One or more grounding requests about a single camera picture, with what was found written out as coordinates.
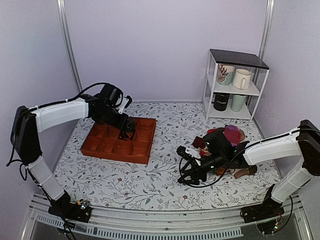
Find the brown wooden compartment tray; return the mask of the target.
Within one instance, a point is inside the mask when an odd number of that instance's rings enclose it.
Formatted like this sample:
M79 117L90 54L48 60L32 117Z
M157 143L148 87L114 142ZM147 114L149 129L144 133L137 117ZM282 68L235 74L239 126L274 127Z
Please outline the brown wooden compartment tray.
M156 119L136 118L132 141L120 140L115 127L95 123L81 147L84 156L144 164L149 162L156 130Z

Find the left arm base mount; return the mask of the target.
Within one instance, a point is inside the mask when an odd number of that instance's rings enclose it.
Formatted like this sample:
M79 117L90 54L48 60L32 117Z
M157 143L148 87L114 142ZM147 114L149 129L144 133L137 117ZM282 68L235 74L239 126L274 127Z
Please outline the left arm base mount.
M90 201L80 199L72 202L70 195L66 191L64 191L59 199L54 200L49 196L48 200L50 202L49 214L61 217L62 219L83 223L89 222L92 213Z

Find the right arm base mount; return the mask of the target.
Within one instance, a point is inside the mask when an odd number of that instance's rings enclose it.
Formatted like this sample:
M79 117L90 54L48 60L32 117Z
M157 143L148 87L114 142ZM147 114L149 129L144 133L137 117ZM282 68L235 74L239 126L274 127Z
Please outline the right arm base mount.
M282 214L285 213L281 203L278 203L271 199L272 190L274 184L267 190L266 195L262 203L246 206L240 210L240 216L245 223L251 223L269 218L277 217L270 222L259 223L257 229L263 235L271 235L278 232L281 229L281 225L284 223Z

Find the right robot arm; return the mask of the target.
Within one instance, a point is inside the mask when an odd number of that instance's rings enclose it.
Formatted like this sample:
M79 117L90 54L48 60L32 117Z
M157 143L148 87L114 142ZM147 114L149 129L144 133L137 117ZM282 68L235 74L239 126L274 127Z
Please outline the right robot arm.
M262 218L269 218L291 194L320 175L320 131L307 119L286 133L260 141L233 146L221 130L206 134L202 141L209 156L197 156L193 149L178 147L178 155L187 161L179 167L180 184L200 188L200 183L207 181L207 174L221 167L245 169L269 160L300 157L295 167L269 188L258 208Z

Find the black red orange argyle sock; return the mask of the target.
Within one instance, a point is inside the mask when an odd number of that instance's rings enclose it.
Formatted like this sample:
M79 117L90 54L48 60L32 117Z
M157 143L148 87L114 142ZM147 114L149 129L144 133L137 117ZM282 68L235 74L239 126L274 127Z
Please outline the black red orange argyle sock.
M132 141L133 138L134 138L134 132L124 132L124 131L121 131L119 133L119 137L118 139L119 140L123 140L123 141Z

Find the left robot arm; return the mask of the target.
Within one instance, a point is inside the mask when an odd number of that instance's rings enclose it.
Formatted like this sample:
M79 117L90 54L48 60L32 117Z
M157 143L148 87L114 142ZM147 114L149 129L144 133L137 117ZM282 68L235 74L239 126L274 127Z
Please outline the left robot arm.
M39 134L55 126L75 120L91 118L96 123L110 125L122 132L135 131L134 121L124 113L132 103L118 87L102 82L102 89L95 95L85 90L72 98L27 108L17 108L10 135L12 153L36 184L55 202L55 209L63 216L74 213L74 205L63 198L66 191L58 183L52 170L43 159Z

